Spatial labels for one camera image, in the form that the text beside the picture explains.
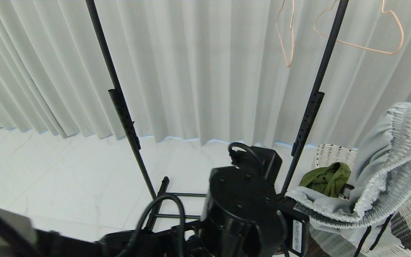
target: laundry basket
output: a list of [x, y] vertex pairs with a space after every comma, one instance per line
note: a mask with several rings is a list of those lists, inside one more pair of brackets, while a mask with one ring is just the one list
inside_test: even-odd
[[[313, 169], [327, 167], [334, 162], [343, 162], [352, 170], [356, 162], [356, 151], [338, 145], [320, 145], [316, 151]], [[379, 243], [373, 250], [366, 243], [360, 257], [411, 257], [411, 196], [391, 220], [391, 233], [402, 245]], [[310, 228], [309, 257], [352, 257], [356, 247], [341, 235]]]

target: barcode sticker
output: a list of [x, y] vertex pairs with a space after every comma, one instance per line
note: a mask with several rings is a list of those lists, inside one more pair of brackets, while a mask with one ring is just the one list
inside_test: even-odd
[[302, 223], [293, 220], [293, 250], [302, 253]]

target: tile floor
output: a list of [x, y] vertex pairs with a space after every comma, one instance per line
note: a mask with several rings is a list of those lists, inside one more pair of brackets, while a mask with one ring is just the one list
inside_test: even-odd
[[[141, 154], [155, 191], [169, 176], [168, 191], [206, 193], [213, 167], [229, 166], [227, 144], [167, 138], [140, 138]], [[283, 165], [276, 189], [283, 185], [291, 147], [276, 143]], [[306, 147], [291, 186], [310, 171], [315, 148]], [[30, 217], [34, 226], [95, 241], [105, 234], [134, 229], [150, 194], [126, 138], [39, 135], [31, 130], [0, 130], [0, 208]], [[200, 215], [203, 198], [182, 199], [187, 214]], [[177, 213], [163, 203], [163, 213]], [[178, 224], [159, 218], [155, 231]]]

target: green cloth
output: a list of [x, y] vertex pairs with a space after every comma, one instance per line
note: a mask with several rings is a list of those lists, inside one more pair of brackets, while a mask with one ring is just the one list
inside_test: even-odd
[[299, 185], [329, 197], [339, 197], [350, 177], [350, 173], [350, 168], [347, 164], [336, 162], [329, 167], [309, 171], [302, 177]]

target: white curtain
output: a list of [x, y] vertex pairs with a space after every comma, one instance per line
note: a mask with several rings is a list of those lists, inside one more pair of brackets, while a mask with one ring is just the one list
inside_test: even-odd
[[[137, 133], [293, 143], [326, 46], [313, 31], [333, 0], [296, 0], [294, 62], [275, 29], [277, 1], [96, 1]], [[318, 21], [329, 34], [336, 7]], [[291, 1], [279, 29], [290, 55]], [[339, 39], [393, 51], [381, 1], [350, 1]], [[397, 101], [411, 101], [411, 1], [387, 0], [404, 28], [384, 55], [337, 43], [310, 143], [359, 144]], [[124, 136], [84, 1], [0, 1], [0, 127]]]

